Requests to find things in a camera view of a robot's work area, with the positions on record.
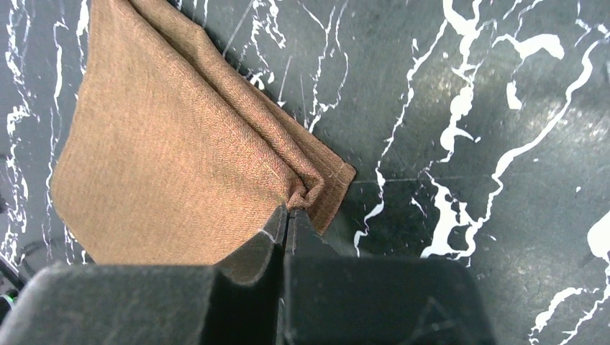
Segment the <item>brown woven cloth napkin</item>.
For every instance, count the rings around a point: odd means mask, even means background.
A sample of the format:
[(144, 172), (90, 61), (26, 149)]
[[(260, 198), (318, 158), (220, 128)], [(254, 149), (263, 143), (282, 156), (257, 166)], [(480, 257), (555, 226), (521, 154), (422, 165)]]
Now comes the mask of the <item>brown woven cloth napkin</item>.
[(166, 1), (93, 1), (86, 73), (51, 183), (98, 264), (212, 265), (278, 206), (323, 233), (354, 168)]

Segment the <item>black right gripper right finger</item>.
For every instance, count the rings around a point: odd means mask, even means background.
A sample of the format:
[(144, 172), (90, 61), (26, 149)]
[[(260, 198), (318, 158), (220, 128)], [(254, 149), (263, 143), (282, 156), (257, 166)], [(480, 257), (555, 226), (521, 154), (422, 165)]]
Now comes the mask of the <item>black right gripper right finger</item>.
[(448, 259), (349, 257), (305, 211), (287, 223), (287, 344), (494, 344), (469, 272)]

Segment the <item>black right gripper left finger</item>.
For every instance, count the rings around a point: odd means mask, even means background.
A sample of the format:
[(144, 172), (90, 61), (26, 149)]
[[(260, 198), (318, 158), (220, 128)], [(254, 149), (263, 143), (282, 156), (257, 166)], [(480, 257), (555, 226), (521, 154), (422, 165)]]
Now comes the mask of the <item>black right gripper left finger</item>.
[(3, 344), (275, 344), (284, 206), (211, 266), (51, 266), (1, 325)]

